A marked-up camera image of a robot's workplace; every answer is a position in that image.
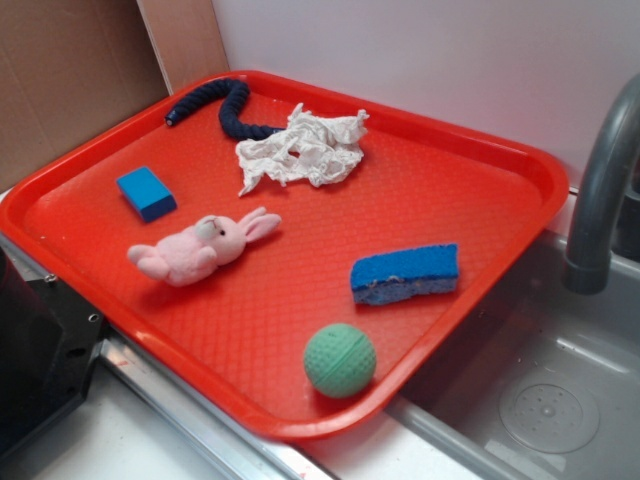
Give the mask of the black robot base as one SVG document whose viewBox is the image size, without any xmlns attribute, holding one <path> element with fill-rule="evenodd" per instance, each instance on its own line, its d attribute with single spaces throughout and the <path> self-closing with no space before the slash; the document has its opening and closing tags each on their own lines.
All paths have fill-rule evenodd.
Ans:
<svg viewBox="0 0 640 480">
<path fill-rule="evenodd" d="M 25 280 L 1 254 L 1 458 L 81 405 L 104 315 L 61 279 Z"/>
</svg>

